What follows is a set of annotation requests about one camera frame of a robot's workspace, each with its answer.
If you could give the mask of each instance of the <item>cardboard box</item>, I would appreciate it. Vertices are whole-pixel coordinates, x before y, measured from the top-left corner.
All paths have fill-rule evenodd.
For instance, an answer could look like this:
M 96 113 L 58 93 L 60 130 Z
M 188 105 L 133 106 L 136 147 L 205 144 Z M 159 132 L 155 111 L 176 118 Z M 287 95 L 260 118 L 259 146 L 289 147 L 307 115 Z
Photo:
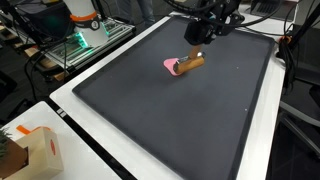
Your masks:
M 28 148 L 28 165 L 6 180 L 47 180 L 63 171 L 57 136 L 45 128 L 39 128 L 16 141 Z

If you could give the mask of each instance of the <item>white table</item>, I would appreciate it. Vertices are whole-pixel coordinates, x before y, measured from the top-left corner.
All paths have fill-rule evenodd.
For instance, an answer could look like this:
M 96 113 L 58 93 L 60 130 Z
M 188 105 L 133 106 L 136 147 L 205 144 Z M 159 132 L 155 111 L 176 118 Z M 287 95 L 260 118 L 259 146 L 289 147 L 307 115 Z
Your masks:
M 13 140 L 23 137 L 16 130 L 18 125 L 30 130 L 47 126 L 57 134 L 64 171 L 52 180 L 121 179 L 45 102 L 36 104 L 4 126 Z
M 112 61 L 115 57 L 119 56 L 132 45 L 140 41 L 143 37 L 168 19 L 169 18 L 163 18 L 154 26 L 147 29 L 110 55 L 106 56 L 97 64 L 50 95 L 50 98 L 55 103 L 57 103 L 71 118 L 73 118 L 85 131 L 87 131 L 98 143 L 101 144 L 101 146 L 103 146 L 139 180 L 170 180 L 181 179 L 181 177 L 171 171 L 159 160 L 146 152 L 129 137 L 78 99 L 72 93 L 72 89 L 84 79 Z M 260 30 L 267 31 L 266 27 L 274 21 L 275 20 L 265 21 L 264 23 L 267 25 L 260 25 Z M 252 119 L 251 128 L 237 177 L 238 180 L 265 179 L 284 72 L 284 68 L 280 61 L 272 56 L 266 70 L 260 96 Z

